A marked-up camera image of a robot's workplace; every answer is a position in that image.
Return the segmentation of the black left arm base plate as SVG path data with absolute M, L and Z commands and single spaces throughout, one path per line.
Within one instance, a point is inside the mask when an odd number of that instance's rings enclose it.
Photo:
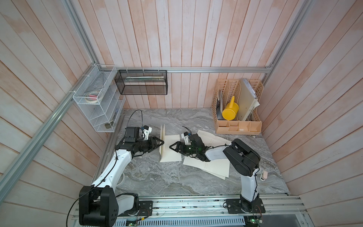
M 119 217 L 148 217 L 153 213 L 153 201 L 139 201 L 139 205 L 118 215 Z

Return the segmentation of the purple cover notebook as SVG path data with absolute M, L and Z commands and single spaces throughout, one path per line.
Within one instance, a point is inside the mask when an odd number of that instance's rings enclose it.
M 181 161 L 181 154 L 169 148 L 175 142 L 180 141 L 180 135 L 166 135 L 165 125 L 161 125 L 160 139 L 164 141 L 164 144 L 159 148 L 160 163 Z

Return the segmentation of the yellow cover notebook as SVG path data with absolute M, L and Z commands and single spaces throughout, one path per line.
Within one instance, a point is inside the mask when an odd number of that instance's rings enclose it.
M 227 159 L 217 159 L 210 162 L 203 162 L 198 159 L 185 157 L 183 164 L 199 168 L 223 180 L 229 177 L 230 162 Z

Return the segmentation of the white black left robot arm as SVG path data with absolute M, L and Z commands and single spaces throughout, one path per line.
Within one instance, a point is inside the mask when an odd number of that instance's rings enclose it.
M 126 128 L 105 170 L 90 186 L 84 186 L 79 192 L 78 221 L 81 226 L 112 227 L 121 214 L 140 214 L 138 194 L 116 195 L 115 189 L 133 158 L 163 146 L 164 141 L 151 136 L 151 132 L 152 128 L 146 125 Z

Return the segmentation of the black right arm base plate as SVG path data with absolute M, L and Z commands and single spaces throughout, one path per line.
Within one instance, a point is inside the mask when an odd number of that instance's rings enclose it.
M 259 194 L 252 202 L 249 202 L 242 196 L 239 199 L 227 199 L 225 206 L 229 214 L 264 214 L 266 212 Z

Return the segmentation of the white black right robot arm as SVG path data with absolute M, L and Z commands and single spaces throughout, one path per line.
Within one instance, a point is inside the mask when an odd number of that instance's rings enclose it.
M 262 204 L 257 190 L 257 173 L 260 170 L 260 155 L 240 139 L 229 144 L 206 146 L 198 134 L 189 136 L 190 144 L 177 141 L 169 148 L 186 157 L 196 158 L 203 162 L 227 159 L 241 177 L 240 199 L 226 200 L 228 212 L 254 213 L 255 207 Z

